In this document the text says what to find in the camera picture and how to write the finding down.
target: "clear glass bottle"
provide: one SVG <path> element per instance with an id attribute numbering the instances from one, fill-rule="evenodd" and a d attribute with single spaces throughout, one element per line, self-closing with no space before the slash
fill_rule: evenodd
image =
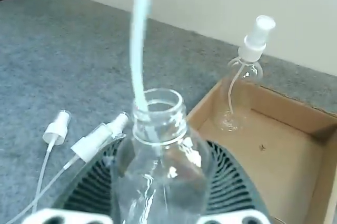
<path id="1" fill-rule="evenodd" d="M 212 120 L 221 130 L 234 131 L 244 125 L 251 103 L 247 85 L 257 84 L 263 76 L 259 62 L 247 62 L 236 57 L 228 63 L 220 92 L 212 108 Z"/>
<path id="2" fill-rule="evenodd" d="M 179 93 L 151 89 L 145 97 L 149 111 L 134 105 L 133 137 L 121 142 L 112 168 L 120 208 L 114 221 L 195 224 L 209 196 L 210 148 L 188 126 Z"/>
<path id="3" fill-rule="evenodd" d="M 258 60 L 266 48 L 269 32 L 275 21 L 268 16 L 256 19 L 253 31 L 244 39 L 238 57 L 228 63 L 226 76 L 219 93 L 213 100 L 211 120 L 221 130 L 234 131 L 244 126 L 251 110 L 249 86 L 257 84 L 263 76 Z"/>

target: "white wall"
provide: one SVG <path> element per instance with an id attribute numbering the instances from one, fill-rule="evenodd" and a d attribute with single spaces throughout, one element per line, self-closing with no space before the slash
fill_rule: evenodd
<path id="1" fill-rule="evenodd" d="M 132 0 L 94 1 L 132 6 Z M 151 17 L 241 45 L 260 14 L 276 20 L 267 54 L 337 76 L 337 0 L 154 0 Z"/>

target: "spray bottle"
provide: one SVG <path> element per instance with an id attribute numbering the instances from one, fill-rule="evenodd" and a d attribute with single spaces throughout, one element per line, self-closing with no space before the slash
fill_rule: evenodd
<path id="1" fill-rule="evenodd" d="M 239 48 L 238 57 L 228 63 L 212 109 L 212 120 L 219 129 L 234 131 L 243 126 L 251 109 L 247 85 L 257 84 L 262 79 L 259 59 L 274 27 L 275 21 L 271 17 L 259 16 L 252 32 L 245 37 L 244 45 Z"/>

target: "cardboard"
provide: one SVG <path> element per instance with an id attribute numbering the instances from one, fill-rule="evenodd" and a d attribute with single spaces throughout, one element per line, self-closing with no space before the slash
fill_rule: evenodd
<path id="1" fill-rule="evenodd" d="M 189 113 L 190 126 L 233 154 L 273 217 L 287 224 L 331 224 L 337 203 L 336 115 L 263 87 L 244 86 L 252 96 L 248 123 L 223 131 L 211 120 L 220 85 Z"/>

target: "white hose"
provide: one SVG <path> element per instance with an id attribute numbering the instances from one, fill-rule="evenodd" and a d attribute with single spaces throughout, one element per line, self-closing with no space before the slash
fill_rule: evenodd
<path id="1" fill-rule="evenodd" d="M 55 183 L 55 181 L 63 174 L 65 170 L 67 170 L 72 164 L 74 164 L 79 159 L 78 156 L 74 156 L 68 163 L 66 163 L 63 168 L 56 174 L 56 176 L 49 182 L 49 184 L 41 191 L 41 193 L 35 197 L 35 199 L 25 208 L 23 209 L 17 216 L 15 216 L 13 219 L 6 222 L 6 224 L 13 224 L 18 219 L 20 219 L 23 215 L 25 215 L 34 204 L 36 204 L 41 197 L 50 189 L 50 187 Z"/>
<path id="2" fill-rule="evenodd" d="M 134 0 L 130 39 L 130 68 L 135 102 L 138 109 L 145 112 L 148 111 L 148 107 L 143 84 L 143 49 L 144 36 L 146 33 L 146 18 L 150 7 L 151 0 Z M 158 141 L 154 128 L 146 127 L 146 132 L 152 141 Z"/>
<path id="3" fill-rule="evenodd" d="M 49 159 L 49 155 L 52 152 L 52 149 L 53 149 L 53 147 L 55 145 L 55 142 L 56 142 L 57 138 L 58 138 L 58 135 L 55 135 L 53 137 L 53 139 L 51 140 L 51 142 L 48 144 L 46 155 L 45 155 L 43 163 L 42 163 L 42 168 L 41 168 L 41 171 L 40 171 L 40 175 L 38 177 L 38 182 L 37 182 L 37 187 L 36 187 L 36 192 L 35 192 L 35 199 L 40 194 L 41 187 L 42 187 L 43 176 L 44 176 L 44 172 L 46 170 L 46 166 L 47 166 L 47 162 L 48 162 L 48 159 Z M 36 210 L 37 210 L 37 203 L 38 203 L 38 201 L 36 201 L 36 203 L 33 205 L 32 213 L 36 212 Z"/>
<path id="4" fill-rule="evenodd" d="M 229 104 L 229 107 L 230 107 L 230 111 L 231 111 L 231 114 L 234 114 L 234 111 L 233 111 L 233 106 L 232 106 L 232 89 L 233 89 L 233 86 L 234 86 L 234 83 L 235 81 L 238 79 L 238 77 L 240 76 L 243 68 L 244 68 L 244 64 L 241 65 L 239 71 L 235 74 L 231 84 L 230 84 L 230 87 L 228 89 L 228 104 Z"/>

